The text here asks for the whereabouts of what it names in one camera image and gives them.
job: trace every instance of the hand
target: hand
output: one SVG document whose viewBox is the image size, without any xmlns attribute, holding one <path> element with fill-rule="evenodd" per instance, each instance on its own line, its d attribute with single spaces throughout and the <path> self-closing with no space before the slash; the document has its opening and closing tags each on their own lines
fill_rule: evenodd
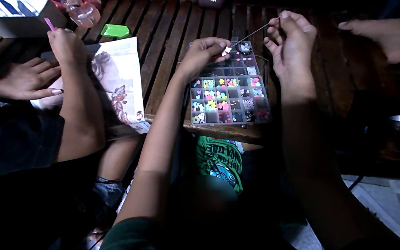
<svg viewBox="0 0 400 250">
<path fill-rule="evenodd" d="M 0 97 L 13 100 L 35 100 L 63 93 L 59 88 L 42 89 L 61 69 L 55 62 L 34 58 L 25 64 L 11 64 L 0 79 Z"/>
<path fill-rule="evenodd" d="M 56 31 L 48 31 L 47 35 L 59 65 L 81 66 L 86 69 L 87 49 L 74 32 L 58 28 Z"/>
<path fill-rule="evenodd" d="M 188 81 L 196 77 L 206 65 L 230 58 L 230 54 L 221 56 L 231 42 L 217 37 L 197 39 L 192 43 L 176 72 L 185 74 Z"/>
<path fill-rule="evenodd" d="M 302 15 L 290 11 L 271 19 L 269 25 L 264 43 L 272 53 L 274 71 L 281 84 L 312 82 L 310 64 L 316 28 Z M 279 33 L 281 29 L 286 37 Z"/>
</svg>

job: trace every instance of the dark clothing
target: dark clothing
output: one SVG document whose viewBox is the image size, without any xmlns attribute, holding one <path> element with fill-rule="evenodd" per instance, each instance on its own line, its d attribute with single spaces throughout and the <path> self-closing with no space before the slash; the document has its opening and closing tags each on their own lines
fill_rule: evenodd
<svg viewBox="0 0 400 250">
<path fill-rule="evenodd" d="M 251 249 L 248 244 L 242 244 L 241 238 L 238 237 L 240 228 L 230 228 L 229 232 L 216 232 L 214 229 L 205 231 L 204 235 L 198 239 L 208 242 L 208 249 L 215 249 L 217 245 L 225 245 L 230 249 Z M 106 235 L 101 245 L 100 250 L 129 250 L 129 249 L 165 249 L 161 246 L 161 239 L 167 237 L 164 231 L 155 223 L 147 219 L 126 219 L 116 224 Z M 177 235 L 172 235 L 167 238 L 169 247 L 174 249 L 174 245 L 182 241 Z M 253 238 L 253 243 L 258 244 L 260 238 Z M 263 239 L 266 245 L 264 248 L 275 247 L 276 249 L 294 249 L 291 245 L 286 245 L 285 241 L 279 236 L 272 235 L 269 239 Z M 184 249 L 197 249 L 199 242 L 187 242 L 189 245 L 184 245 Z M 392 239 L 360 239 L 343 247 L 343 250 L 358 250 L 358 249 L 400 249 L 400 241 Z"/>
<path fill-rule="evenodd" d="M 0 107 L 0 176 L 49 167 L 63 126 L 61 116 L 39 114 L 30 104 Z"/>
<path fill-rule="evenodd" d="M 92 191 L 102 154 L 0 177 L 0 249 L 47 249 L 58 238 L 75 249 L 101 216 L 113 223 L 115 210 Z"/>
</svg>

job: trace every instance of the newspaper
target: newspaper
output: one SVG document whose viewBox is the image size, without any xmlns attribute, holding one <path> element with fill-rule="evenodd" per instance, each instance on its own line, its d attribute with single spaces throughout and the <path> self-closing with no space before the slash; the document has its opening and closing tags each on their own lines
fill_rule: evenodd
<svg viewBox="0 0 400 250">
<path fill-rule="evenodd" d="M 147 133 L 150 124 L 144 120 L 141 92 L 140 61 L 137 38 L 87 46 L 92 59 L 90 74 L 103 105 L 108 140 Z M 54 60 L 52 52 L 41 58 Z M 50 88 L 62 88 L 61 77 Z M 62 95 L 32 101 L 40 109 L 52 109 L 62 104 Z"/>
</svg>

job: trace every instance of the green t-shirt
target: green t-shirt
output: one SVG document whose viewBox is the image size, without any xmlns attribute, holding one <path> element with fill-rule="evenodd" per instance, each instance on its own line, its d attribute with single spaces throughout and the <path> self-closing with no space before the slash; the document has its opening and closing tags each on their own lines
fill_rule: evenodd
<svg viewBox="0 0 400 250">
<path fill-rule="evenodd" d="M 235 142 L 199 136 L 196 162 L 198 174 L 224 179 L 237 194 L 243 191 L 239 176 L 242 173 L 242 156 Z"/>
<path fill-rule="evenodd" d="M 161 229 L 148 219 L 131 218 L 116 224 L 103 239 L 100 250 L 154 250 L 161 244 Z"/>
</svg>

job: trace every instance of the white box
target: white box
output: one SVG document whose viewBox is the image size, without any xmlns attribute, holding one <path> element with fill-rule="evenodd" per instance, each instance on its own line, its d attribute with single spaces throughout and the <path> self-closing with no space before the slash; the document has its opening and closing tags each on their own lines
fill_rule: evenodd
<svg viewBox="0 0 400 250">
<path fill-rule="evenodd" d="M 6 5 L 7 3 L 11 5 L 8 9 L 0 2 L 0 36 L 4 38 L 47 37 L 50 28 L 44 21 L 45 17 L 50 19 L 55 27 L 64 28 L 66 25 L 67 18 L 50 0 L 5 0 L 4 2 Z"/>
</svg>

